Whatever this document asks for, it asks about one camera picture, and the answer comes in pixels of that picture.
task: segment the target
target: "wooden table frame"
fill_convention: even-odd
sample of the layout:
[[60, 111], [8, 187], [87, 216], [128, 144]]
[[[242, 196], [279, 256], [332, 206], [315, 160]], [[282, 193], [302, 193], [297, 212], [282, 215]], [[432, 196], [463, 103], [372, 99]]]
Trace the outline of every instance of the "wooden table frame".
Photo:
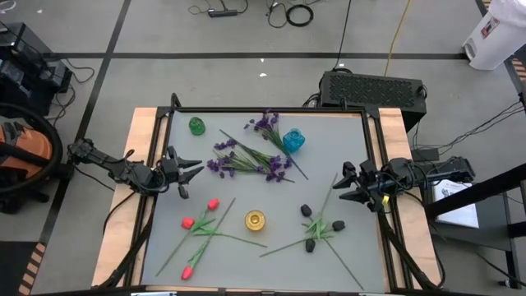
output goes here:
[[[131, 121], [130, 131], [128, 133], [127, 144], [125, 151], [134, 149], [135, 153], [130, 157], [130, 160], [146, 160], [150, 155], [150, 148], [155, 148], [155, 159], [159, 159], [162, 155], [164, 147], [164, 138], [168, 127], [168, 119], [164, 117], [163, 120], [157, 121], [156, 128], [159, 129], [156, 146], [153, 147], [152, 135], [154, 134], [156, 118], [159, 116], [158, 108], [137, 108], [135, 109], [133, 119]], [[322, 113], [322, 116], [328, 116], [327, 113]], [[371, 136], [372, 154], [376, 161], [378, 168], [382, 165], [382, 158], [388, 160], [404, 157], [411, 158], [411, 150], [409, 149], [408, 139], [405, 133], [404, 122], [402, 120], [401, 111], [399, 109], [380, 109], [380, 119], [378, 121], [369, 118], [367, 120], [369, 133]], [[383, 134], [383, 141], [378, 141], [378, 134]], [[419, 191], [415, 189], [412, 193], [420, 196]], [[130, 194], [130, 189], [122, 184], [115, 187], [113, 195], [112, 208], [117, 205], [122, 199]], [[142, 206], [144, 210], [144, 217], [150, 215], [153, 205], [153, 198], [146, 198]], [[402, 195], [397, 198], [398, 202], [398, 221], [400, 230], [404, 234], [405, 247], [409, 254], [413, 257], [415, 262], [420, 266], [428, 278], [435, 284], [440, 281], [440, 273], [436, 264], [436, 257], [431, 241], [429, 228], [427, 227], [427, 219], [422, 206], [415, 200], [412, 200], [407, 195]], [[134, 228], [136, 224], [137, 211], [139, 209], [140, 198], [139, 194], [123, 204], [117, 210], [112, 218], [109, 220], [103, 242], [101, 244], [99, 259], [95, 267], [95, 274], [92, 280], [92, 285], [97, 285], [105, 281], [118, 266], [124, 255], [131, 246], [132, 238], [134, 237]], [[388, 217], [390, 223], [393, 224], [393, 217]], [[147, 219], [143, 219], [142, 226], [146, 224]], [[382, 237], [380, 236], [379, 226], [377, 224], [378, 242], [382, 246]], [[143, 260], [145, 257], [145, 245], [136, 256], [134, 262], [134, 272], [129, 279], [131, 285], [139, 285], [141, 282], [141, 272], [143, 267]], [[380, 247], [382, 254], [381, 260], [386, 265], [384, 248]], [[406, 283], [413, 284], [414, 288], [418, 288], [418, 283], [413, 278], [404, 281], [404, 272], [401, 260], [398, 253], [392, 247], [390, 248], [392, 255], [392, 269], [395, 278], [396, 286], [399, 288], [406, 288]], [[383, 279], [385, 291], [390, 291], [389, 276], [387, 275], [387, 268], [383, 269]], [[171, 289], [178, 291], [217, 291], [216, 288], [197, 288], [197, 287], [173, 287], [173, 286], [150, 286], [150, 290], [156, 289]], [[240, 289], [227, 289], [228, 291], [240, 291]]]

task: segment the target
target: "yellow object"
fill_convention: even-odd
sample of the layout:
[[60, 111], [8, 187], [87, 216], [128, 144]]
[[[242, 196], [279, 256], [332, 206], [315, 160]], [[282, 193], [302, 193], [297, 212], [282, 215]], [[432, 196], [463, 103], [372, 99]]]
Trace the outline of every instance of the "yellow object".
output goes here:
[[387, 56], [387, 64], [385, 65], [384, 76], [387, 76], [387, 70], [389, 69], [389, 62], [391, 60], [391, 54], [393, 53], [393, 47], [395, 46], [396, 39], [398, 38], [398, 33], [400, 32], [400, 28], [402, 27], [402, 24], [404, 23], [405, 13], [408, 11], [409, 5], [411, 5], [411, 0], [408, 0], [408, 3], [405, 5], [404, 13], [402, 14], [402, 18], [400, 19], [398, 28], [396, 28], [396, 33], [394, 33], [394, 38], [393, 38], [393, 41], [391, 42], [391, 48], [389, 49], [389, 55]]
[[265, 215], [258, 210], [251, 210], [245, 216], [245, 226], [251, 231], [260, 231], [265, 227]]
[[381, 201], [381, 204], [384, 206], [387, 206], [387, 203], [389, 202], [389, 196], [384, 195], [384, 199]]

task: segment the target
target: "black tulip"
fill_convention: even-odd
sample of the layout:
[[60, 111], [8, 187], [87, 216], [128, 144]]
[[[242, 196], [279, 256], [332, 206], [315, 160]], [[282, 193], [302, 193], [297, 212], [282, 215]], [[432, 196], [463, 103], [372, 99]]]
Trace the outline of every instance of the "black tulip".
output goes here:
[[309, 238], [308, 240], [305, 241], [305, 250], [307, 252], [314, 251], [315, 246], [316, 246], [316, 242], [314, 241], [314, 239]]
[[312, 210], [309, 206], [303, 205], [301, 208], [299, 208], [302, 211], [302, 215], [305, 217], [310, 217], [312, 215]]
[[344, 228], [345, 228], [345, 222], [343, 222], [342, 220], [338, 220], [332, 223], [332, 229], [334, 231], [340, 231], [340, 230], [343, 230]]

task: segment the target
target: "blue glass vase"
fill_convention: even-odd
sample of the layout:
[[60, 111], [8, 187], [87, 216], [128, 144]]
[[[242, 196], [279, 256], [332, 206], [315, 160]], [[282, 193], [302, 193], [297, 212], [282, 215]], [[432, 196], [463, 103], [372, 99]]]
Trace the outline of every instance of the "blue glass vase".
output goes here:
[[303, 145], [303, 143], [305, 143], [305, 137], [297, 128], [291, 129], [290, 132], [287, 132], [287, 134], [283, 136], [283, 144], [285, 149], [290, 153], [297, 151], [299, 147]]

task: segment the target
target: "vacuum hose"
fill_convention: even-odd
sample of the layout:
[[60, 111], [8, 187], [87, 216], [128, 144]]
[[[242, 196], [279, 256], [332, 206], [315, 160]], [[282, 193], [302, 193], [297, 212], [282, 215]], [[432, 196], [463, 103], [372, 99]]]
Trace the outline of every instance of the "vacuum hose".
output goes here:
[[12, 193], [27, 187], [34, 187], [58, 169], [62, 160], [62, 141], [60, 141], [57, 130], [45, 118], [29, 109], [15, 104], [0, 103], [0, 114], [8, 114], [9, 118], [24, 118], [36, 131], [42, 132], [49, 139], [52, 146], [51, 159], [38, 173], [23, 182], [0, 188], [0, 196], [9, 194], [10, 197], [13, 197]]

